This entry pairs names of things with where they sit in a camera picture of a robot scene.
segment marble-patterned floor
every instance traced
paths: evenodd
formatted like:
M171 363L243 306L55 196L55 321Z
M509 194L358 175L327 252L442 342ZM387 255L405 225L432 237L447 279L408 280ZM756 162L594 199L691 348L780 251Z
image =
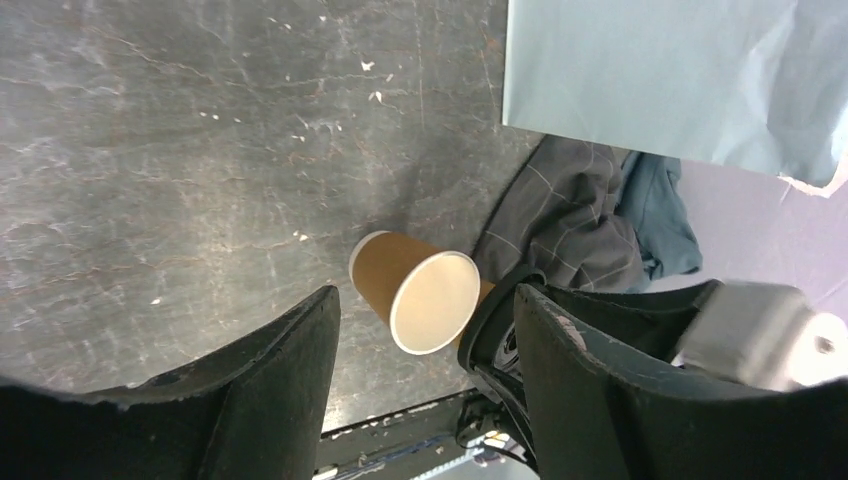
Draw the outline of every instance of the marble-patterned floor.
M347 279L370 230L470 250L538 140L506 0L0 2L0 374L90 391L339 286L325 430L458 391Z

